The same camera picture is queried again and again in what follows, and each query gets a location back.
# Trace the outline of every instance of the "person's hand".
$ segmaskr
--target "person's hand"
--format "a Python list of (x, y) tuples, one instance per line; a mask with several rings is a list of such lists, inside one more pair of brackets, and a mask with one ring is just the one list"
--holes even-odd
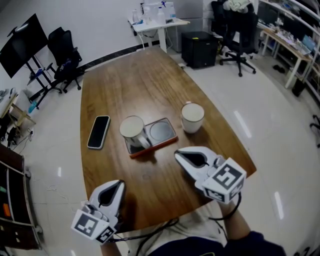
[(223, 217), (231, 213), (233, 209), (236, 207), (233, 201), (231, 201), (229, 204), (218, 202), (218, 205), (221, 209), (221, 213)]

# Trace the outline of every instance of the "white cup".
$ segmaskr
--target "white cup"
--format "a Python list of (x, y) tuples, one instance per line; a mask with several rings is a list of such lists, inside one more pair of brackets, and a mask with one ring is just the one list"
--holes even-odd
[(122, 121), (119, 130), (129, 145), (137, 148), (144, 147), (145, 149), (151, 147), (147, 140), (144, 121), (139, 116), (128, 116)]
[(199, 104), (187, 101), (181, 109), (182, 128), (188, 134), (200, 129), (205, 119), (205, 110)]

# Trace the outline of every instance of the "office chair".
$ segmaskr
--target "office chair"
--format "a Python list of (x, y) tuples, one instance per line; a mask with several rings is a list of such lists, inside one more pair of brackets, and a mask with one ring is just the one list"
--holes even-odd
[[(235, 61), (239, 68), (239, 77), (242, 77), (241, 64), (253, 69), (253, 74), (256, 73), (256, 69), (247, 63), (245, 57), (241, 55), (255, 53), (255, 35), (258, 24), (258, 16), (254, 12), (240, 13), (232, 10), (225, 11), (227, 31), (223, 37), (223, 46), (227, 46), (230, 52), (236, 53), (236, 55), (226, 52), (225, 56), (231, 58), (224, 58), (220, 60), (220, 65), (224, 62)], [(239, 43), (233, 41), (235, 33), (240, 33)]]
[(315, 127), (315, 128), (317, 128), (317, 130), (320, 131), (320, 119), (319, 119), (319, 117), (317, 115), (315, 115), (315, 114), (312, 117), (313, 117), (314, 120), (317, 121), (317, 123), (315, 123), (315, 122), (310, 123), (310, 125), (309, 125), (310, 128)]
[(46, 69), (51, 69), (54, 73), (54, 79), (66, 84), (63, 92), (67, 93), (67, 87), (75, 80), (78, 90), (81, 86), (77, 77), (82, 76), (85, 71), (77, 68), (82, 58), (78, 52), (78, 48), (74, 48), (70, 30), (64, 31), (62, 27), (57, 28), (48, 37), (48, 48), (52, 52), (58, 68), (53, 69), (51, 63)]
[(211, 6), (214, 18), (211, 21), (211, 31), (224, 37), (227, 32), (227, 20), (225, 17), (224, 2), (226, 0), (212, 1)]

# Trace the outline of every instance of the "wooden table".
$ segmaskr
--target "wooden table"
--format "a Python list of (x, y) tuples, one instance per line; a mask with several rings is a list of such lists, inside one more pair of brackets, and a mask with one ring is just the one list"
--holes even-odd
[[(80, 134), (86, 193), (89, 198), (107, 181), (125, 181), (122, 232), (168, 221), (209, 202), (176, 162), (174, 152), (179, 148), (205, 146), (233, 158), (248, 177), (256, 171), (217, 108), (160, 48), (139, 51), (87, 72), (82, 90)], [(203, 127), (193, 135), (184, 133), (180, 120), (187, 101), (199, 103), (205, 110)], [(111, 118), (104, 147), (88, 149), (90, 131), (99, 115)], [(179, 140), (131, 159), (119, 133), (122, 120), (130, 115), (140, 116), (145, 124), (168, 118)]]
[[(273, 32), (271, 29), (269, 28), (265, 28), (263, 30), (263, 32), (266, 34), (266, 38), (265, 38), (265, 41), (264, 41), (264, 47), (263, 47), (263, 50), (262, 50), (262, 55), (264, 56), (265, 53), (266, 53), (266, 49), (267, 49), (267, 45), (268, 45), (268, 41), (269, 41), (269, 38), (272, 38), (276, 41), (277, 44), (274, 45), (274, 48), (272, 50), (272, 54), (273, 54), (273, 57), (276, 58), (277, 57), (277, 54), (278, 54), (278, 50), (279, 50), (279, 47), (280, 45), (282, 45), (283, 47), (285, 47), (287, 50), (289, 50), (291, 53), (293, 53), (296, 57), (297, 57), (297, 61), (294, 65), (294, 68), (292, 70), (292, 73), (289, 77), (289, 79), (287, 80), (286, 84), (285, 84), (285, 88), (289, 88), (291, 82), (292, 82), (292, 79), (295, 77), (295, 74), (299, 68), (299, 65), (301, 63), (301, 61), (305, 61), (305, 62), (308, 62), (310, 63), (312, 61), (312, 58), (310, 58), (309, 56), (305, 56), (303, 55), (300, 51), (294, 49), (290, 44), (288, 44), (285, 40), (283, 40), (281, 37), (279, 37), (278, 35), (276, 35), (275, 32)], [(304, 72), (302, 74), (302, 77), (304, 77), (307, 73), (307, 70), (309, 69), (309, 64), (305, 67), (304, 69)]]

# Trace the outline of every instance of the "smartphone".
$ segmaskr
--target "smartphone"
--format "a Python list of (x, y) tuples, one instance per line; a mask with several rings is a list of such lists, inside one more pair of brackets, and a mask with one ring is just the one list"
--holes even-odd
[(107, 130), (110, 124), (110, 116), (108, 115), (98, 115), (93, 123), (90, 136), (88, 139), (87, 147), (93, 150), (102, 149)]

